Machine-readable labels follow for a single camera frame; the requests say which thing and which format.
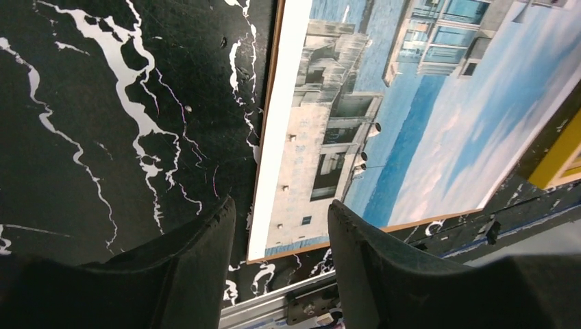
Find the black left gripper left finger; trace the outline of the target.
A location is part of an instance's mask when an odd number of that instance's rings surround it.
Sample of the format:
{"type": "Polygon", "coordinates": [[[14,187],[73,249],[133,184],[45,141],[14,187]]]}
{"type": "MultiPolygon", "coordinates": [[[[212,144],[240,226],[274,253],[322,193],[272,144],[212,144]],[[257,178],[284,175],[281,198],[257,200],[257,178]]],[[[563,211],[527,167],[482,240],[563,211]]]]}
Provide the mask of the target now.
{"type": "Polygon", "coordinates": [[[105,263],[1,257],[2,328],[217,328],[236,222],[224,197],[105,263]]]}

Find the sky and building photo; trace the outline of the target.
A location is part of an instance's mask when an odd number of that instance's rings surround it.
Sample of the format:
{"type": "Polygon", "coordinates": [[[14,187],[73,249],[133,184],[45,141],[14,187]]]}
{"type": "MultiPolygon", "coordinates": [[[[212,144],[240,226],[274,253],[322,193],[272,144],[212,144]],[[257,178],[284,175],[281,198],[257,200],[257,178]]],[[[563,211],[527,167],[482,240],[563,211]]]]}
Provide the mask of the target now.
{"type": "Polygon", "coordinates": [[[482,210],[580,81],[579,1],[284,1],[247,260],[482,210]]]}

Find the yellow wooden picture frame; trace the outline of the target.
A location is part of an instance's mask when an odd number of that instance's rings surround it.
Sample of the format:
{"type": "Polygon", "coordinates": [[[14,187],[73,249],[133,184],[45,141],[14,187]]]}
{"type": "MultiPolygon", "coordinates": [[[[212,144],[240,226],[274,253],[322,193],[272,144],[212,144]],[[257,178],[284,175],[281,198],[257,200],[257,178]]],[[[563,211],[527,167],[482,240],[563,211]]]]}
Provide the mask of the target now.
{"type": "Polygon", "coordinates": [[[528,182],[547,190],[580,179],[580,111],[548,149],[528,182]]]}

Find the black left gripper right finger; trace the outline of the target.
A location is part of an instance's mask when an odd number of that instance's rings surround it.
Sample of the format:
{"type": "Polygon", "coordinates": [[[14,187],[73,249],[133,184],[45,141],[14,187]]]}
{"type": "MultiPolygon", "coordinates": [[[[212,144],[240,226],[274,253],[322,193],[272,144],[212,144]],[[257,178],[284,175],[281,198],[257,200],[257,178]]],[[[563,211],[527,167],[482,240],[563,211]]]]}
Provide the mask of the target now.
{"type": "Polygon", "coordinates": [[[348,328],[579,328],[580,256],[507,256],[481,267],[439,258],[340,201],[328,232],[348,328]]]}

